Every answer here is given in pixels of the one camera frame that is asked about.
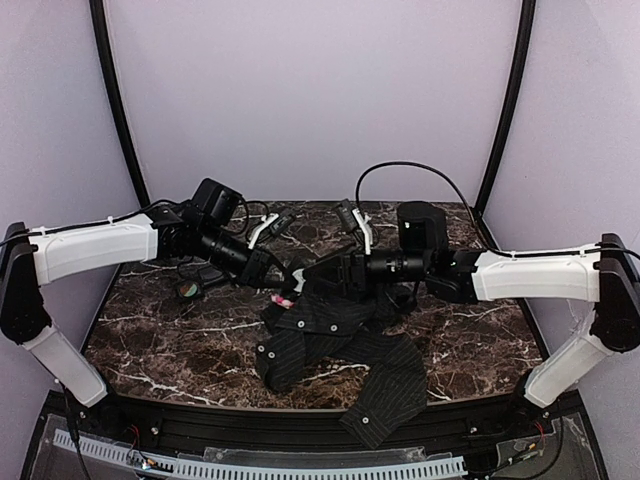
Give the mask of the pink white beaded brooch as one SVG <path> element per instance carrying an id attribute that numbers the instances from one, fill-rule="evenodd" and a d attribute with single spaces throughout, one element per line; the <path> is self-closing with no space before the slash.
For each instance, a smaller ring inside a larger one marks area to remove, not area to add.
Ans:
<path id="1" fill-rule="evenodd" d="M 294 301 L 289 300 L 289 299 L 287 299 L 285 297 L 282 297 L 280 295 L 272 295 L 271 296 L 271 301 L 275 305 L 277 305 L 277 306 L 279 306 L 281 308 L 284 308 L 284 309 L 291 309 L 295 305 Z"/>

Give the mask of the teal round button brooch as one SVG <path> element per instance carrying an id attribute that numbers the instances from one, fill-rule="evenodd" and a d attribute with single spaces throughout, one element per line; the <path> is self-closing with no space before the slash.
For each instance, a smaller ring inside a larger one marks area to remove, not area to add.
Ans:
<path id="1" fill-rule="evenodd" d="M 306 282 L 306 279 L 304 276 L 304 269 L 299 268 L 294 270 L 292 272 L 292 277 L 294 280 L 294 286 L 292 287 L 292 289 L 297 293 L 301 293 L 303 290 L 304 284 Z"/>

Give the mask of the black pinstriped garment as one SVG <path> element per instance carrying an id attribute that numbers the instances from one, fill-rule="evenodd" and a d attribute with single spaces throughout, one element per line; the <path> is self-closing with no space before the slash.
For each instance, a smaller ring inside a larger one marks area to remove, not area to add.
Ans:
<path id="1" fill-rule="evenodd" d="M 369 449 L 379 447 L 427 404 L 427 373 L 422 353 L 405 333 L 388 335 L 409 299 L 404 286 L 382 286 L 363 298 L 319 296 L 312 281 L 301 293 L 282 290 L 295 302 L 284 309 L 273 302 L 261 313 L 270 336 L 255 349 L 256 372 L 271 391 L 290 390 L 306 368 L 323 359 L 364 364 L 370 370 L 356 402 L 339 422 Z"/>

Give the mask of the orange green round brooch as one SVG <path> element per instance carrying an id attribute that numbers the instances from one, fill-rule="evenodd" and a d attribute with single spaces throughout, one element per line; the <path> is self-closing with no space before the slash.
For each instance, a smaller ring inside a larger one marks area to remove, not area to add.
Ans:
<path id="1" fill-rule="evenodd" d="M 195 283 L 185 283 L 179 287 L 179 294 L 184 298 L 191 298 L 198 294 L 199 287 Z"/>

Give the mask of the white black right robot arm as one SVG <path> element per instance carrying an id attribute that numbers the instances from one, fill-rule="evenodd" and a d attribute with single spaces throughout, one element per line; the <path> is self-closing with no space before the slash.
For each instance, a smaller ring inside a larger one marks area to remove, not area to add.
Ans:
<path id="1" fill-rule="evenodd" d="M 563 298 L 590 302 L 584 324 L 541 365 L 523 376 L 516 395 L 522 407 L 539 412 L 598 363 L 639 346 L 639 273 L 616 234 L 565 250 L 502 252 L 454 250 L 446 214 L 424 201 L 397 209 L 399 247 L 373 246 L 369 218 L 343 201 L 343 225 L 363 234 L 361 249 L 345 249 L 298 270 L 297 287 L 310 283 L 343 295 L 377 285 L 418 282 L 440 300 L 454 304 L 520 298 Z"/>

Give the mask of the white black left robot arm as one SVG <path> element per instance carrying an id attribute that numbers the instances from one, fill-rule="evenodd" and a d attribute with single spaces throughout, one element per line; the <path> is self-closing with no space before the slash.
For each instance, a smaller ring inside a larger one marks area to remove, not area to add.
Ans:
<path id="1" fill-rule="evenodd" d="M 239 286 L 293 289 L 296 278 L 255 239 L 226 230 L 244 198 L 206 178 L 181 203 L 157 201 L 122 217 L 58 228 L 10 225 L 1 242 L 1 332 L 22 346 L 83 406 L 104 400 L 98 371 L 58 329 L 40 289 L 56 280 L 107 266 L 197 257 Z"/>

